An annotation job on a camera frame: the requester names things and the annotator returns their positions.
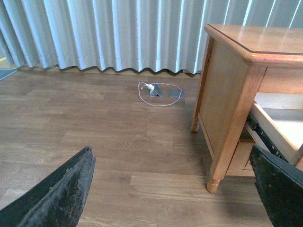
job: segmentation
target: desk top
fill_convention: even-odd
[[[303,67],[303,29],[206,25],[205,30],[250,65]]]

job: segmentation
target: desk leg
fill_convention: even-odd
[[[208,190],[208,192],[215,193],[218,189],[220,181],[221,180],[215,180],[212,177],[210,177],[207,182],[207,186],[206,186],[206,189]]]
[[[203,90],[204,90],[204,86],[205,86],[205,82],[206,82],[210,57],[212,55],[213,44],[214,44],[214,39],[210,35],[208,35],[207,41],[206,41],[204,59],[203,59],[203,67],[202,67],[203,73],[200,78],[200,88],[197,93],[196,105],[195,105],[195,111],[194,111],[194,119],[193,119],[193,123],[191,125],[191,131],[193,131],[193,132],[197,132],[199,129],[198,115],[199,115],[199,111],[200,111],[201,100],[202,100]]]

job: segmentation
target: turned wooden leg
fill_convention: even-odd
[[[212,177],[210,177],[209,181],[207,182],[206,189],[210,193],[215,193],[218,189],[219,183],[220,183],[220,180],[215,180]]]
[[[193,119],[193,123],[191,124],[191,131],[197,132],[199,129],[199,119]]]

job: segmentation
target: desk side panel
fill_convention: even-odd
[[[266,67],[249,66],[214,42],[200,115],[214,152],[211,177],[224,178]]]

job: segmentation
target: drawer slide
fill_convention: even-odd
[[[280,159],[284,160],[285,162],[288,162],[285,157],[281,154],[281,152],[278,150],[278,148],[274,145],[274,143],[271,141],[271,139],[266,135],[266,133],[262,130],[260,127],[259,122],[251,115],[249,114],[246,120],[246,123],[249,125],[249,127],[255,131],[260,139],[263,141],[265,146],[268,148],[270,153],[276,155]]]

